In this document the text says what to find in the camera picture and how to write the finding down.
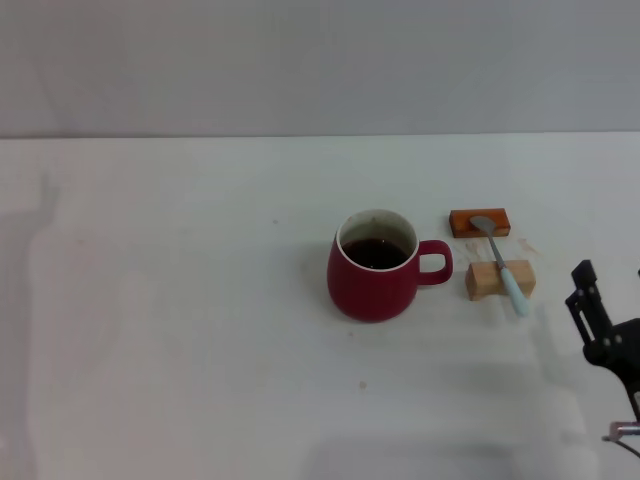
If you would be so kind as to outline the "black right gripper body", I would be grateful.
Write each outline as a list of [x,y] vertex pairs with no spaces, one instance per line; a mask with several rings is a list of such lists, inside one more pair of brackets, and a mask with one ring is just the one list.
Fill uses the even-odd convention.
[[639,419],[639,319],[586,335],[583,354],[588,363],[613,373],[621,382],[636,419]]

